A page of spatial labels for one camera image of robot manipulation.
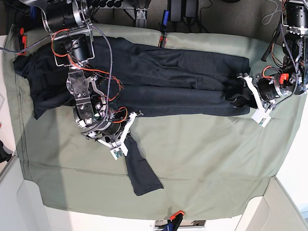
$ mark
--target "gray carpet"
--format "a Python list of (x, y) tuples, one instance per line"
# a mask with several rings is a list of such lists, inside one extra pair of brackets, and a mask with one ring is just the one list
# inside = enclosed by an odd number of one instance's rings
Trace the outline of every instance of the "gray carpet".
[[(273, 31), (276, 29), (280, 14), (276, 13), (272, 21), (264, 26), (262, 17), (273, 12), (276, 5), (268, 0), (240, 0), (237, 3), (225, 3), (221, 0), (212, 0), (213, 5), (208, 9), (202, 9), (202, 24), (211, 32), (219, 34), (239, 35), (249, 38), (257, 38), (269, 42)], [(209, 0), (199, 0), (200, 9), (210, 6)], [(167, 0), (152, 0), (148, 11), (147, 28), (159, 30), (163, 11), (167, 9)], [(124, 10), (99, 10), (95, 15), (100, 23), (134, 26), (133, 20)], [(174, 31), (171, 23), (168, 30)], [(192, 32), (198, 33), (198, 26), (192, 26)], [(177, 32), (188, 33), (189, 28), (184, 23), (179, 23)]]

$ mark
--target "black garment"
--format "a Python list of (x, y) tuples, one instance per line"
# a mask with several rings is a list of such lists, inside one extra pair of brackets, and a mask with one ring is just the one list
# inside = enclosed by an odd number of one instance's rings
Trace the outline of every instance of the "black garment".
[[(133, 44), (123, 38), (109, 38), (113, 49), (113, 75), (124, 85), (112, 106), (141, 110), (144, 116), (208, 114), (235, 116), (249, 108), (234, 108), (225, 100), (225, 92), (239, 84), (237, 73), (249, 73), (249, 60), (212, 52), (169, 50)], [(109, 50), (101, 37), (94, 40), (96, 57), (90, 64), (109, 70)], [(35, 118), (61, 105), (73, 106), (74, 97), (66, 89), (68, 68), (57, 67), (51, 45), (28, 57), (14, 61), (15, 72), (28, 79)], [(106, 81), (100, 85), (104, 91)], [(117, 87), (112, 88), (111, 97)], [(128, 176), (136, 195), (163, 186), (142, 158), (132, 137), (125, 140)]]

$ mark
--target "green cloth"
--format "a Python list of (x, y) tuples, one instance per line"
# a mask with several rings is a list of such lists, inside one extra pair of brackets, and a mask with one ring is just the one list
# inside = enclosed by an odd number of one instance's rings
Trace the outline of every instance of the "green cloth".
[[(147, 45), (157, 46), (161, 36), (149, 29), (99, 27), (107, 36)], [(27, 44), (44, 36), (43, 30), (30, 31)], [(266, 63), (260, 60), (267, 45), (222, 34), (169, 33), (167, 40), (167, 48), (247, 57), (251, 74), (274, 65), (271, 57)], [(13, 39), (7, 40), (6, 47), (14, 49)], [(276, 46), (275, 55), (282, 58), (281, 47)], [(72, 108), (48, 110), (34, 119), (29, 84), (14, 74), (14, 59), (4, 54), (3, 72), (24, 178), (38, 184), (46, 206), (104, 216), (163, 219), (183, 210), (185, 219), (198, 220), (242, 214), (251, 198), (263, 195), (282, 165), (306, 99), (293, 96), (280, 104), (266, 128), (250, 118), (253, 110), (237, 117), (136, 119), (132, 136), (165, 188), (136, 196), (124, 159), (115, 161), (106, 147), (80, 136)]]

